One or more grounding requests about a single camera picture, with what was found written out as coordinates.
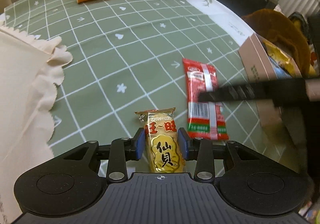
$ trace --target yellow snack bag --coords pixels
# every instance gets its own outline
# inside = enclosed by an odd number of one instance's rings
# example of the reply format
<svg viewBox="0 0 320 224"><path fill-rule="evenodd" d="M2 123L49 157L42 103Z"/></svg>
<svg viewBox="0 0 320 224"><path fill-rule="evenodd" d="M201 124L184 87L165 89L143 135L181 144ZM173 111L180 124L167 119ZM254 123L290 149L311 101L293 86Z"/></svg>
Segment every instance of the yellow snack bag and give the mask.
<svg viewBox="0 0 320 224"><path fill-rule="evenodd" d="M270 56L282 69L285 69L292 77L296 76L294 67L292 65L291 59L287 54L285 54L279 47L275 46L273 43L263 40L267 48L267 54Z"/></svg>
<svg viewBox="0 0 320 224"><path fill-rule="evenodd" d="M178 145L174 110L175 108L135 112L145 122L146 149L151 172L184 172L186 163Z"/></svg>

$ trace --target green tablecloth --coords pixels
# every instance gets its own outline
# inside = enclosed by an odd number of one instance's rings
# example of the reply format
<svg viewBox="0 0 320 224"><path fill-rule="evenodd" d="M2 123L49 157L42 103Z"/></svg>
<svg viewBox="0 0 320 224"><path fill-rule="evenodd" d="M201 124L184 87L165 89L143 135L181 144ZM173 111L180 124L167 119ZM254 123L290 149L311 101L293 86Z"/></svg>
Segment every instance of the green tablecloth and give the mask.
<svg viewBox="0 0 320 224"><path fill-rule="evenodd" d="M20 0L5 16L36 38L61 36L73 55L52 108L55 155L133 136L141 126L134 111L176 107L176 125L186 127L183 57L213 64L220 85L247 79L236 41L186 0ZM230 139L279 160L283 147L263 143L255 103L224 108ZM222 167L216 161L217 174Z"/></svg>

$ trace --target black tongs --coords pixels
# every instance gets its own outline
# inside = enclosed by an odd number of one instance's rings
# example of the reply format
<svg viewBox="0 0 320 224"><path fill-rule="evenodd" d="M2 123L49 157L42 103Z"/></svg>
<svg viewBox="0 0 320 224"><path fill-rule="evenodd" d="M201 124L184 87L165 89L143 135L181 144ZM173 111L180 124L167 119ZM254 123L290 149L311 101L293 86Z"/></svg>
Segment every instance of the black tongs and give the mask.
<svg viewBox="0 0 320 224"><path fill-rule="evenodd" d="M218 88L212 92L199 94L199 102L224 102L243 100L272 99L276 107L296 107L316 101L315 81L320 79L279 79L272 81L261 81L245 83Z"/></svg>
<svg viewBox="0 0 320 224"><path fill-rule="evenodd" d="M308 151L308 174L314 181L312 201L320 197L320 78L279 79L245 83L203 92L199 102L271 99L275 107L296 107L302 112Z"/></svg>

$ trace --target crosshair marking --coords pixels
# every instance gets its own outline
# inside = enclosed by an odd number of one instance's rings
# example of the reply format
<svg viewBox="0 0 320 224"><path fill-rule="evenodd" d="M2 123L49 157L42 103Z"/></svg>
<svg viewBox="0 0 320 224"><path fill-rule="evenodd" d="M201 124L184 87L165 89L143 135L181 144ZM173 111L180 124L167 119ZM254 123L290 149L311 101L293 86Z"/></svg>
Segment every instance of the crosshair marking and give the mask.
<svg viewBox="0 0 320 224"><path fill-rule="evenodd" d="M163 180L164 178L167 178L167 177L164 177L163 175L159 175L159 176L157 177L158 180Z"/></svg>

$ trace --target red snack package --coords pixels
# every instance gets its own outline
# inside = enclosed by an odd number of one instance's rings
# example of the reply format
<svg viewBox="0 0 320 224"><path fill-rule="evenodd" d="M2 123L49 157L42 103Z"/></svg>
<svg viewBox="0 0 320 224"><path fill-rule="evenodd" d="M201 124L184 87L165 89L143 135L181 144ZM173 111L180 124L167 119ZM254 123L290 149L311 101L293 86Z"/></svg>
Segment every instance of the red snack package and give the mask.
<svg viewBox="0 0 320 224"><path fill-rule="evenodd" d="M198 93L218 86L212 65L182 59L188 89L188 134L191 138L229 139L221 103L199 103Z"/></svg>

